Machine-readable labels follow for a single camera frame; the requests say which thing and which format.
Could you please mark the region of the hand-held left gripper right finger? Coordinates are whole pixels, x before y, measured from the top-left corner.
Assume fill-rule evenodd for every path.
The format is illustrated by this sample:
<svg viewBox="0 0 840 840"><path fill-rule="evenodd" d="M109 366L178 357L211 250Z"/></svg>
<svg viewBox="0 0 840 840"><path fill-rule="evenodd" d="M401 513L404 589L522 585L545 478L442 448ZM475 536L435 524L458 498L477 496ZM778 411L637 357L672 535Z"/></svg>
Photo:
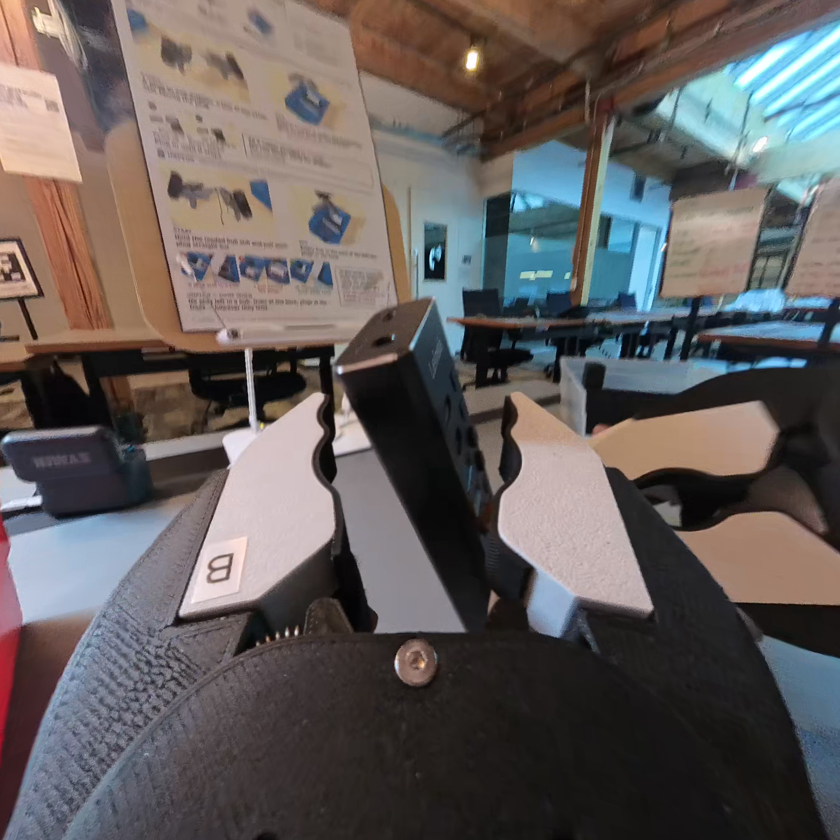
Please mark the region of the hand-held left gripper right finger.
<svg viewBox="0 0 840 840"><path fill-rule="evenodd" d="M583 611L648 620L654 604L602 460L522 392L506 397L502 485L489 508L487 572L528 626L562 637Z"/></svg>

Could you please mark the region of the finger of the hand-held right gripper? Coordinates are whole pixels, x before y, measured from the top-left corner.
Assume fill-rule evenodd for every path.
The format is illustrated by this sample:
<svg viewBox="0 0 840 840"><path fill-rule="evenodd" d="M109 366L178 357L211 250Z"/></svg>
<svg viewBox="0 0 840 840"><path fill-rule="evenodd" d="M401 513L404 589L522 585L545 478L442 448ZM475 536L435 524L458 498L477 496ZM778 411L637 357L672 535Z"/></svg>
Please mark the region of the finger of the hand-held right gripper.
<svg viewBox="0 0 840 840"><path fill-rule="evenodd" d="M590 438L590 470L616 470L637 487L752 477L782 434L758 401L630 418Z"/></svg>
<svg viewBox="0 0 840 840"><path fill-rule="evenodd" d="M839 605L838 552L783 513L740 513L676 533L732 602Z"/></svg>

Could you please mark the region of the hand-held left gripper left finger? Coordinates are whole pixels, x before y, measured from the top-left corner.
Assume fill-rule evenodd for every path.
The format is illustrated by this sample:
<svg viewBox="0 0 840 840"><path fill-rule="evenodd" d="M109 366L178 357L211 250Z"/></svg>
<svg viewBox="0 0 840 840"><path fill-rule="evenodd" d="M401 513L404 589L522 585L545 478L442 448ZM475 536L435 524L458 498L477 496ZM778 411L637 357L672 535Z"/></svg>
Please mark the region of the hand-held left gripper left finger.
<svg viewBox="0 0 840 840"><path fill-rule="evenodd" d="M330 399L316 393L267 426L229 467L178 617L256 612L269 629L304 624L320 598L341 603L353 630L377 618L333 486Z"/></svg>

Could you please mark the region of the black metal usb hub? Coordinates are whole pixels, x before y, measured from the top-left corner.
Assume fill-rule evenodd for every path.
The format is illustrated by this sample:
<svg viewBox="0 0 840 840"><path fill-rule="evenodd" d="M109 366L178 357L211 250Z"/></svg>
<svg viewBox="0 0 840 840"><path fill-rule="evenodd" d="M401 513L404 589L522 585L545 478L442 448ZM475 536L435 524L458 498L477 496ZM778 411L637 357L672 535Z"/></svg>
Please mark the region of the black metal usb hub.
<svg viewBox="0 0 840 840"><path fill-rule="evenodd" d="M458 617L479 631L492 494L435 300L377 312L336 372Z"/></svg>

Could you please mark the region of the red plastic bin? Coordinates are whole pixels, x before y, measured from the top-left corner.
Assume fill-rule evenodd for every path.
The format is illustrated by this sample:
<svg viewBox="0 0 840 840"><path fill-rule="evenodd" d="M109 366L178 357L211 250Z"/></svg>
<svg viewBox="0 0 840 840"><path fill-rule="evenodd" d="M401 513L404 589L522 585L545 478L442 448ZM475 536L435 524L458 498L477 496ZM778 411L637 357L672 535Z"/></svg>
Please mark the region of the red plastic bin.
<svg viewBox="0 0 840 840"><path fill-rule="evenodd" d="M10 539L1 520L1 749L7 730L23 614L9 564Z"/></svg>

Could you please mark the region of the wooden-edged office desk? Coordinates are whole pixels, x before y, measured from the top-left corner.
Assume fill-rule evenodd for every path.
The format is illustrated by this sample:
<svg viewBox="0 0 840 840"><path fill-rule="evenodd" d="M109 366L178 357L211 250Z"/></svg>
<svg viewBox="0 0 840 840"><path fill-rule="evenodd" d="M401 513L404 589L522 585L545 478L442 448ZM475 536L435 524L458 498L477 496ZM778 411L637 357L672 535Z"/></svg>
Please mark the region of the wooden-edged office desk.
<svg viewBox="0 0 840 840"><path fill-rule="evenodd" d="M621 332L625 328L635 331L660 319L653 317L650 312L642 313L602 313L586 318L493 318L483 315L475 317L448 317L446 323L463 327L474 340L474 355L476 357L476 374L473 384L476 388L508 382L508 368L513 362L497 360L499 354L510 354L512 349L493 349L490 338L494 333L502 333L511 340L539 339L555 347L553 365L550 368L550 380L553 384L561 381L560 360L562 352L560 341L572 337L573 339L596 337L605 330Z"/></svg>
<svg viewBox="0 0 840 840"><path fill-rule="evenodd" d="M159 372L181 371L185 360L162 360L165 355L197 356L231 354L245 348L262 352L272 350L284 361L318 360L320 390L334 403L331 360L333 341L291 341L247 339L244 343L225 343L213 333L182 333L173 338L161 336L151 328L141 330L70 330L27 343L25 349L33 357L70 357L80 360L91 398L93 423L114 427L112 408L103 378L127 377Z"/></svg>
<svg viewBox="0 0 840 840"><path fill-rule="evenodd" d="M825 325L813 322L767 321L731 325L701 331L697 343L725 345L746 349L755 355L807 357L814 354L839 354L839 325L833 327L830 342L820 345Z"/></svg>

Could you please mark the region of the white poster stand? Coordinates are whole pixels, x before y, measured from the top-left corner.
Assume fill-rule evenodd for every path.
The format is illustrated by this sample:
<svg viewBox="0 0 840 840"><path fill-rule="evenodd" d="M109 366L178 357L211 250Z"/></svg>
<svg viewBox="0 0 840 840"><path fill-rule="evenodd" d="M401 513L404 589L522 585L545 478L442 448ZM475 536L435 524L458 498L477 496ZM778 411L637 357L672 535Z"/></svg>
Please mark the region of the white poster stand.
<svg viewBox="0 0 840 840"><path fill-rule="evenodd" d="M262 417L262 406L258 399L259 388L256 379L255 354L267 350L278 354L294 366L304 359L318 359L321 377L321 391L333 398L332 358L333 343L326 343L326 326L303 324L284 328L278 325L257 327L223 327L216 332L216 342L228 349L239 349L245 357L245 388L248 408L248 430L233 431L223 437L223 447L228 463L233 465L260 434L267 421Z"/></svg>

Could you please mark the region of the whiteboard on stand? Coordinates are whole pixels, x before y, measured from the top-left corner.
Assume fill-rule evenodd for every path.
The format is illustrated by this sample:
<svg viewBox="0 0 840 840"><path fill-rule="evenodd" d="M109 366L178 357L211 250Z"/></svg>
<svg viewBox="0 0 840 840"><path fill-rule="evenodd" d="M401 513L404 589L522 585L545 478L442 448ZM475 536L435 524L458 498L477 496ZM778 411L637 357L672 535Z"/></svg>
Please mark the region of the whiteboard on stand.
<svg viewBox="0 0 840 840"><path fill-rule="evenodd" d="M786 293L790 297L839 297L839 178L818 191Z"/></svg>
<svg viewBox="0 0 840 840"><path fill-rule="evenodd" d="M660 297L715 298L744 291L768 193L754 187L675 201Z"/></svg>

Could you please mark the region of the dark grey tabletop device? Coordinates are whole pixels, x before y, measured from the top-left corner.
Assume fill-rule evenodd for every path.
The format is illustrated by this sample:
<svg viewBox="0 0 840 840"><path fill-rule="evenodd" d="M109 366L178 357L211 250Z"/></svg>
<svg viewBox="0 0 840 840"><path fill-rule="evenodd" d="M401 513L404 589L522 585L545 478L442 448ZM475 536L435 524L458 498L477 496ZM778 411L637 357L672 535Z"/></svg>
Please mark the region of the dark grey tabletop device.
<svg viewBox="0 0 840 840"><path fill-rule="evenodd" d="M17 431L2 439L17 478L36 486L43 511L69 518L132 508L154 493L142 448L104 426Z"/></svg>

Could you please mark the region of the black office chair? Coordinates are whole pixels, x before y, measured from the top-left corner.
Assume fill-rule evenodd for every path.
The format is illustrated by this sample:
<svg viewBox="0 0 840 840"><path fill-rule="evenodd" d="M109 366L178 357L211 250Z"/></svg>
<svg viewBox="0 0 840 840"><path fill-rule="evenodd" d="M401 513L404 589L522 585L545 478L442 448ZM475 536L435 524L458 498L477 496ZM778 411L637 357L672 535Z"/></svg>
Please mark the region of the black office chair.
<svg viewBox="0 0 840 840"><path fill-rule="evenodd" d="M462 302L467 319L501 319L502 306L498 290L463 289ZM483 371L491 370L495 377L507 376L508 368L533 359L532 352L520 346L522 331L519 328L491 329L466 326L460 356L463 361L476 365Z"/></svg>

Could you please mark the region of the instruction poster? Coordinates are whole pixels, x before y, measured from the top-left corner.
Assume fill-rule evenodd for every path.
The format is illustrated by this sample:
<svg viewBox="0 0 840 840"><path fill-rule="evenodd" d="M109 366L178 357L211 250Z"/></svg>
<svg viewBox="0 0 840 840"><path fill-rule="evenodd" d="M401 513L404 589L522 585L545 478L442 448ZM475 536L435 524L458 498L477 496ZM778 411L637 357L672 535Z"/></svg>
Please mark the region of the instruction poster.
<svg viewBox="0 0 840 840"><path fill-rule="evenodd" d="M297 2L112 2L178 319L352 338L396 303L348 26Z"/></svg>

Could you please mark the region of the fiducial tag sign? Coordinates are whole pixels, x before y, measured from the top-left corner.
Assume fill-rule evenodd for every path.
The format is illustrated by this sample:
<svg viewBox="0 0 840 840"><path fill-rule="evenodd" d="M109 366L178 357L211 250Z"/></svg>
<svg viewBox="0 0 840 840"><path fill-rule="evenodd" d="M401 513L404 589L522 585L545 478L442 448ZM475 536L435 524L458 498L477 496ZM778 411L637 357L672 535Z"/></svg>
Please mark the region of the fiducial tag sign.
<svg viewBox="0 0 840 840"><path fill-rule="evenodd" d="M1 301L25 301L43 296L22 240L1 239Z"/></svg>

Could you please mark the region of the white paper notice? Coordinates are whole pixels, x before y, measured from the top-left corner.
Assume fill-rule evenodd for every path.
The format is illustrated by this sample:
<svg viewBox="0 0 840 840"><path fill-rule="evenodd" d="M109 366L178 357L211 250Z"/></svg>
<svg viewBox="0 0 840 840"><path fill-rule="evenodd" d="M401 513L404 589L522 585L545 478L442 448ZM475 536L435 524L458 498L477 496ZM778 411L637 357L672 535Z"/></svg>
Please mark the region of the white paper notice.
<svg viewBox="0 0 840 840"><path fill-rule="evenodd" d="M1 65L1 164L10 174L82 181L54 75Z"/></svg>

